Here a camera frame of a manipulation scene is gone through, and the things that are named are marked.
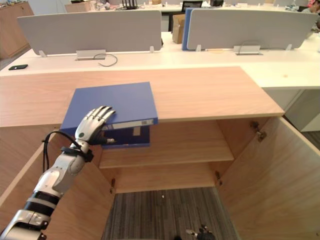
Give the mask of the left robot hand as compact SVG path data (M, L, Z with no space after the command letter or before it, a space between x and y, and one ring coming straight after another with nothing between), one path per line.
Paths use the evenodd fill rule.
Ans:
M92 146L113 144L115 140L103 136L102 129L115 112L111 106L106 105L92 109L78 125L74 134L75 141L79 145L82 143L87 143Z

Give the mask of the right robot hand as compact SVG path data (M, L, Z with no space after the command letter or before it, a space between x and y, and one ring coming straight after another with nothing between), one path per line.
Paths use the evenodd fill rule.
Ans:
M185 231L188 235L193 236L197 240L216 240L215 235L208 229L205 224L201 224L198 232L187 229Z

